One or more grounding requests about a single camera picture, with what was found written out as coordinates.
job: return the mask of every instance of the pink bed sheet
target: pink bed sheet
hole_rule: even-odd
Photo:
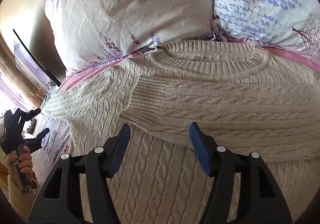
[[[59,87],[58,92],[62,92],[62,91],[66,91],[66,90],[70,90],[72,87],[83,83],[85,80],[88,80],[90,78],[92,78],[93,76],[97,75],[99,72],[111,67],[111,66],[115,66],[119,63],[121,63],[123,60],[127,59],[127,58],[135,58],[135,57],[139,57],[143,54],[139,53],[139,52],[133,52],[132,54],[129,54],[125,57],[122,57],[121,59],[119,59],[116,62],[113,63],[109,63],[107,65],[104,66],[100,66],[100,67],[95,67],[92,68],[90,70],[86,70],[84,72],[80,72],[77,74],[73,74],[71,76],[67,76],[63,82],[61,83],[61,86]]]
[[[320,73],[320,66],[318,64],[316,64],[315,62],[307,59],[306,57],[300,54],[290,52],[280,48],[275,48],[275,47],[264,47],[264,49],[267,49],[271,54],[274,54],[279,57],[287,58],[296,63],[303,64],[309,67],[310,69],[312,69],[313,71],[315,71],[316,73]]]

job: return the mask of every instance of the pillow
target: pillow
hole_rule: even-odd
[[[222,29],[233,37],[279,46],[320,64],[319,15],[317,0],[214,0],[213,19],[220,40]]]
[[[69,75],[145,46],[212,37],[212,0],[47,0],[45,13]]]

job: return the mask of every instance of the wall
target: wall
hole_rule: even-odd
[[[54,46],[54,37],[44,14],[46,0],[3,0],[0,4],[0,33],[13,52],[13,29],[39,63],[60,81],[65,78],[63,63]]]

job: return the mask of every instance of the white screw cap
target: white screw cap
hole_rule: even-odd
[[[259,157],[260,157],[260,155],[259,155],[257,152],[252,152],[252,153],[251,153],[251,156],[252,156],[253,158],[259,158]]]
[[[218,146],[217,147],[217,151],[219,151],[219,152],[225,152],[226,151],[226,148],[224,147],[224,146]]]
[[[103,152],[103,147],[97,147],[95,150],[94,150],[97,154],[100,154]]]
[[[69,158],[69,154],[68,153],[64,153],[62,156],[61,156],[61,159],[62,160],[66,160]]]

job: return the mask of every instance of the cable knit sweater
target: cable knit sweater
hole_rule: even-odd
[[[44,111],[70,124],[73,155],[129,122],[122,166],[108,180],[122,223],[199,222],[212,178],[192,150],[193,121],[233,152],[259,152],[296,220],[320,185],[318,93],[310,69],[254,45],[183,41],[102,71],[52,97]],[[235,175],[229,219],[239,186]]]

